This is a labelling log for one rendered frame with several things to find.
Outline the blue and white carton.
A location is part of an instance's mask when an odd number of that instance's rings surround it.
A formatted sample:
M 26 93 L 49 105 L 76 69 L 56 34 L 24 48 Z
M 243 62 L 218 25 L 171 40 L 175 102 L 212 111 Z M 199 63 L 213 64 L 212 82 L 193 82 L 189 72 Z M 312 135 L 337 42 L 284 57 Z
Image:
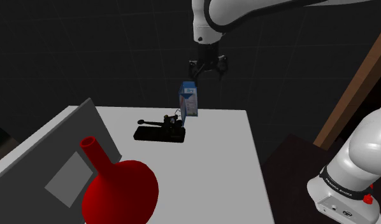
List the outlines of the blue and white carton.
M 183 81 L 178 91 L 182 125 L 188 116 L 198 116 L 198 90 L 194 81 Z

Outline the black lever tool on base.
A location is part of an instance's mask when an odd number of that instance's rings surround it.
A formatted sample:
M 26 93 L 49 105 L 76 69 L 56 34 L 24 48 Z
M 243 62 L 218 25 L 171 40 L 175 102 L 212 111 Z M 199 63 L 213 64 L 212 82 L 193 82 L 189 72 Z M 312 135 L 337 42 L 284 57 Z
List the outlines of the black lever tool on base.
M 163 122 L 148 122 L 138 120 L 139 127 L 133 137 L 138 141 L 155 141 L 166 143 L 183 143 L 185 140 L 185 128 L 179 115 L 165 115 Z

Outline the dark robot stand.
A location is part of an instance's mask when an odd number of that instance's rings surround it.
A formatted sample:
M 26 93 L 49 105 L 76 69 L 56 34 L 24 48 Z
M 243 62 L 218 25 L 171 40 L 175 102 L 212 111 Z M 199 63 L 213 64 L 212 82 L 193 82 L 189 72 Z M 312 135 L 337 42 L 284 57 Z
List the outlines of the dark robot stand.
M 343 143 L 343 139 L 338 139 L 328 150 L 323 150 L 290 134 L 281 143 L 265 142 L 258 146 L 275 224 L 338 224 L 318 212 L 306 185 L 331 161 Z

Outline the grey box appliance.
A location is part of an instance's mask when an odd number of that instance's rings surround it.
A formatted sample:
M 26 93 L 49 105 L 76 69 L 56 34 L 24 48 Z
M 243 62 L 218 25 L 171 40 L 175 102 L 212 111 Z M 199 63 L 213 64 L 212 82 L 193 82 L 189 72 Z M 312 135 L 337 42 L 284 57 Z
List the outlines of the grey box appliance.
M 0 160 L 0 224 L 85 224 L 82 200 L 97 176 L 80 142 L 94 136 L 121 159 L 91 99 L 69 106 Z

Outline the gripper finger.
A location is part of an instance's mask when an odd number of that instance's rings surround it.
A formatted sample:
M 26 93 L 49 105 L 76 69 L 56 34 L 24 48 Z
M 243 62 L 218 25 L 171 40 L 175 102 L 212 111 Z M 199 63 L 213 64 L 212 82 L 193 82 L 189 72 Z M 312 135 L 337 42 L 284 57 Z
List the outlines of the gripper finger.
M 199 60 L 189 61 L 189 78 L 193 81 L 197 81 L 199 75 L 205 71 L 205 62 Z
M 218 72 L 219 79 L 221 80 L 223 75 L 227 73 L 227 57 L 225 55 L 218 57 L 218 61 L 215 65 L 215 70 Z

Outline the red round vase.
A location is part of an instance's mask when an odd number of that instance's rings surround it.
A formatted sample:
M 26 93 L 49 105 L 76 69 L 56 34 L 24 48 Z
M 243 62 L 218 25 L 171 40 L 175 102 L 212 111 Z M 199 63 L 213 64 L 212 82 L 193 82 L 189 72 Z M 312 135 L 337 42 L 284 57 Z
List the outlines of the red round vase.
M 159 196 L 153 171 L 137 160 L 112 163 L 93 136 L 80 147 L 97 170 L 82 200 L 85 223 L 147 224 Z

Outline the brown wooden board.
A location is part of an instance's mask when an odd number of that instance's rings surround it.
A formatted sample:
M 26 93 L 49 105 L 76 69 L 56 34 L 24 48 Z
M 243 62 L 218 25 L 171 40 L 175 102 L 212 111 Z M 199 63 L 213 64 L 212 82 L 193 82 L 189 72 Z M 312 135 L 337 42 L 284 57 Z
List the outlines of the brown wooden board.
M 381 78 L 381 32 L 313 144 L 328 150 Z

